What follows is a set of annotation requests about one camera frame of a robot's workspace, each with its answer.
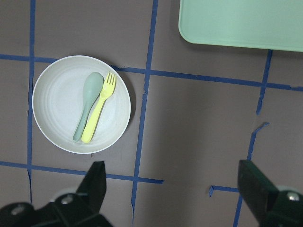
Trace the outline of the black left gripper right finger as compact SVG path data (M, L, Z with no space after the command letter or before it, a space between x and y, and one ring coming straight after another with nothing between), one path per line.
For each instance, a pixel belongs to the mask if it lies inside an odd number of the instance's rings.
M239 161L238 190L260 227L303 225L303 195L275 186L252 161Z

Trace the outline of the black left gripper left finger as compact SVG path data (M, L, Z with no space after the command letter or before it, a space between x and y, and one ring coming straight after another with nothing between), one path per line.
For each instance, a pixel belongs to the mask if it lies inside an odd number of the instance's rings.
M76 192L57 197L40 209L17 202L0 209L2 227L110 227L100 214L107 191L103 161L94 162Z

